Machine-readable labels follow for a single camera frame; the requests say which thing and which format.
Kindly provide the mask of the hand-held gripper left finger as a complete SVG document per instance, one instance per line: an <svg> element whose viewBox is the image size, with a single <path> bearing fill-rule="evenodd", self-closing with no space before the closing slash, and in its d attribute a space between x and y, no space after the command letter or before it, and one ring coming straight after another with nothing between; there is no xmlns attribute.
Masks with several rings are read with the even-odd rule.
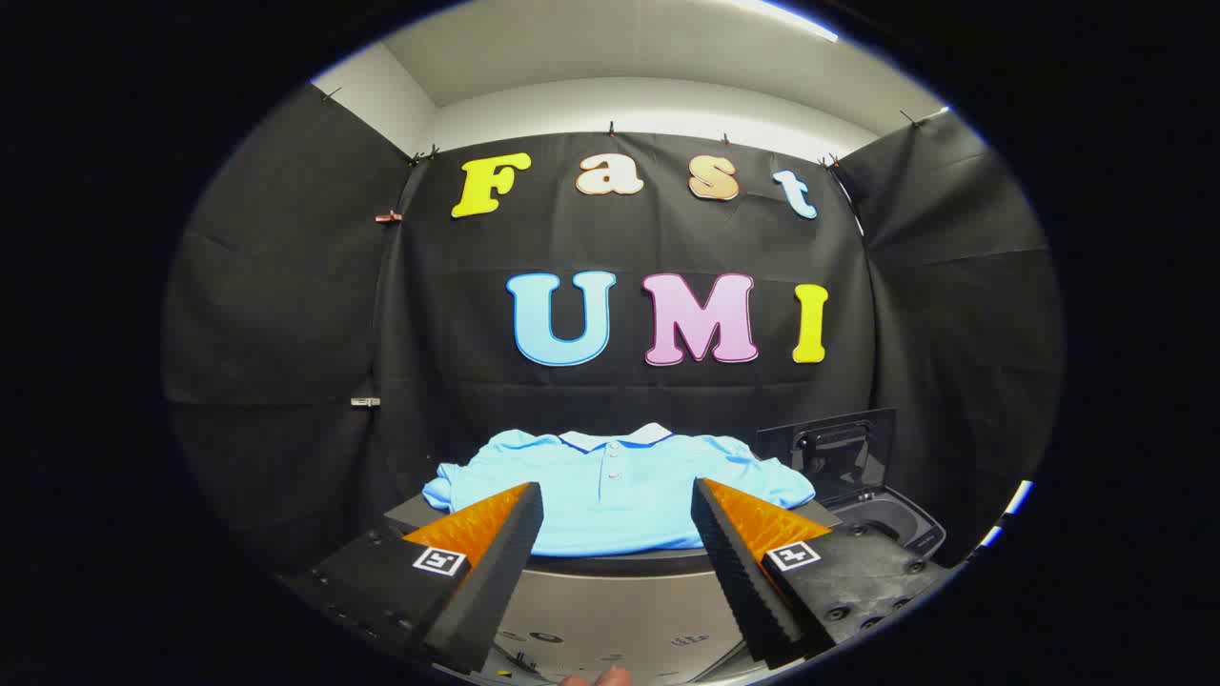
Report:
<svg viewBox="0 0 1220 686"><path fill-rule="evenodd" d="M479 673L543 519L536 482L421 527L383 518L285 583L384 655Z"/></svg>

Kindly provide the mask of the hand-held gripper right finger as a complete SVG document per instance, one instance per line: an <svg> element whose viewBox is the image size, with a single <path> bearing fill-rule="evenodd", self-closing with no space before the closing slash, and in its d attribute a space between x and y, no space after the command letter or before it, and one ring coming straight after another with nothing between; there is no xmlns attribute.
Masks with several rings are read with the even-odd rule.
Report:
<svg viewBox="0 0 1220 686"><path fill-rule="evenodd" d="M691 518L745 648L770 668L876 634L953 576L876 527L826 526L715 478L695 478Z"/></svg>

